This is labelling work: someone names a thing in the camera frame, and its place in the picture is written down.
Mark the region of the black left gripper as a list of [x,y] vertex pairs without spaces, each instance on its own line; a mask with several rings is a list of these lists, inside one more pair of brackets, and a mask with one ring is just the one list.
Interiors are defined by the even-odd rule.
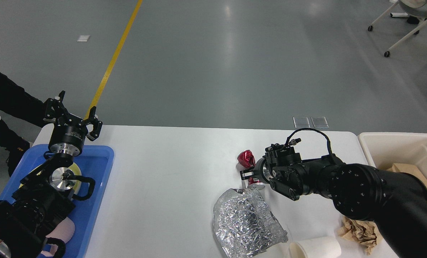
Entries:
[[[99,137],[103,122],[96,117],[97,106],[93,106],[86,119],[72,124],[72,116],[63,104],[64,96],[65,91],[62,90],[58,96],[48,98],[44,103],[43,120],[55,124],[48,150],[77,157],[83,151],[86,137],[91,142]],[[87,128],[89,125],[92,125],[91,131]]]

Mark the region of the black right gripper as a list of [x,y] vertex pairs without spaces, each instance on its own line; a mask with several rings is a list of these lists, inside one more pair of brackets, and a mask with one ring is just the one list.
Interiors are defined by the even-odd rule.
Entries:
[[241,180],[249,178],[257,178],[260,182],[270,183],[271,172],[265,157],[260,158],[253,169],[245,169],[240,171]]

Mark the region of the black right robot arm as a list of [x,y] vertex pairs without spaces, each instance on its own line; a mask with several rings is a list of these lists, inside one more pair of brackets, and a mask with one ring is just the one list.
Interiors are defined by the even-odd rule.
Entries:
[[400,258],[427,258],[427,187],[418,177],[344,163],[326,134],[328,154],[303,160],[295,151],[301,139],[293,136],[267,147],[255,165],[245,166],[241,178],[257,178],[293,201],[313,193],[331,199],[344,216],[375,222]]

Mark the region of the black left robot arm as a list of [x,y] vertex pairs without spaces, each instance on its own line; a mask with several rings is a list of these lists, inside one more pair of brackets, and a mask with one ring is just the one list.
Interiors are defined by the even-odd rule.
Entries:
[[36,258],[46,245],[56,247],[53,257],[61,258],[66,244],[49,236],[75,208],[73,200],[92,197],[95,180],[69,171],[74,158],[82,153],[85,139],[100,135],[102,121],[96,107],[87,119],[75,116],[63,105],[65,91],[45,101],[44,120],[54,124],[48,145],[50,157],[20,180],[14,202],[0,200],[0,258]]

